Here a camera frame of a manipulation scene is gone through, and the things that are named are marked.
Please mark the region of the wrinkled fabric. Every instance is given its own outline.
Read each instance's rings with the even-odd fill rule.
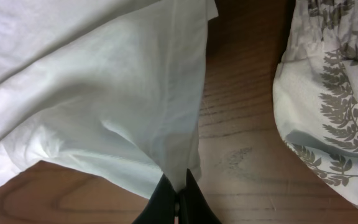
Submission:
[[[0,0],[0,186],[40,160],[150,197],[199,177],[212,0]]]
[[[273,102],[289,148],[358,209],[358,1],[296,1]]]

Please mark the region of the wooden table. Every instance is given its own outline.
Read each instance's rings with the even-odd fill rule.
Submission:
[[[358,211],[287,149],[273,118],[272,80],[291,0],[216,0],[199,131],[199,185],[223,223],[358,223]],[[0,188],[0,224],[131,223],[146,199],[46,162]]]

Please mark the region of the white cloth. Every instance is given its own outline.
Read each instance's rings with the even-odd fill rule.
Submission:
[[[200,176],[213,0],[0,0],[0,186],[39,160],[149,197]]]
[[[282,139],[358,208],[358,1],[297,0],[273,102]]]

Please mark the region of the brown wood surface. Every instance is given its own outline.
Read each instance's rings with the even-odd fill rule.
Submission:
[[[293,1],[217,0],[209,24],[199,185],[223,223],[358,223],[358,211],[280,139],[272,80]],[[0,188],[0,224],[131,223],[147,200],[40,162]]]

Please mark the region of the garment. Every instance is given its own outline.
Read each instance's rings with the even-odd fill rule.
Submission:
[[[289,148],[358,208],[358,1],[296,1],[273,102]]]
[[[143,197],[200,176],[213,0],[0,0],[0,186],[40,160]]]

